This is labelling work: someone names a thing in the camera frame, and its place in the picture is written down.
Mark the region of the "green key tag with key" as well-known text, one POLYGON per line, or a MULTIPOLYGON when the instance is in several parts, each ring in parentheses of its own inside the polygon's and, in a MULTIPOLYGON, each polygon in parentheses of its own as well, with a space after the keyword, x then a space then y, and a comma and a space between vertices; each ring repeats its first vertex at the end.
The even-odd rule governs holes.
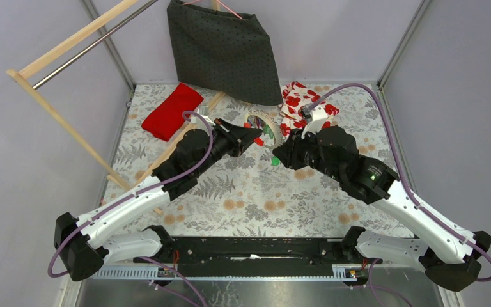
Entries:
POLYGON ((276 156, 272 156, 271 158, 271 165, 272 166, 278 166, 280 165, 281 161, 279 160, 279 158, 277 158, 276 156))

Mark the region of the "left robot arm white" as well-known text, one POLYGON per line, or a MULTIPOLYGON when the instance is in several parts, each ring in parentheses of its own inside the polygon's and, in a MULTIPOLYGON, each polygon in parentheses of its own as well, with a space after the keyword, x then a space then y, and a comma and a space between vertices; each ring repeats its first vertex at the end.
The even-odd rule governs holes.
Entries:
POLYGON ((77 217, 65 212, 56 219, 57 259, 72 281, 82 281, 98 272, 104 264, 137 257, 152 257, 167 262, 173 247, 159 228, 118 235, 117 231, 137 217, 167 205, 191 190, 198 178, 225 155, 240 157, 261 136, 258 128, 241 127, 216 118, 210 128, 187 131, 169 157, 140 184, 106 205, 77 217))

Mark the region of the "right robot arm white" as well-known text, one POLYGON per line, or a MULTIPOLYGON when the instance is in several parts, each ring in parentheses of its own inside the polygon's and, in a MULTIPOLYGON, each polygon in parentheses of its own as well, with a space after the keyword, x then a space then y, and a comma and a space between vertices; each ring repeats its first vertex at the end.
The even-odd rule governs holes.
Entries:
POLYGON ((316 134, 293 129, 272 152, 286 168, 308 166, 337 181, 349 196, 389 214, 415 235, 390 237, 353 226, 341 241, 347 262, 378 258, 403 264, 454 292, 479 281, 481 253, 476 248, 487 251, 491 236, 452 223, 426 203, 416 205, 398 174, 384 162, 360 154, 355 138, 341 127, 316 134))

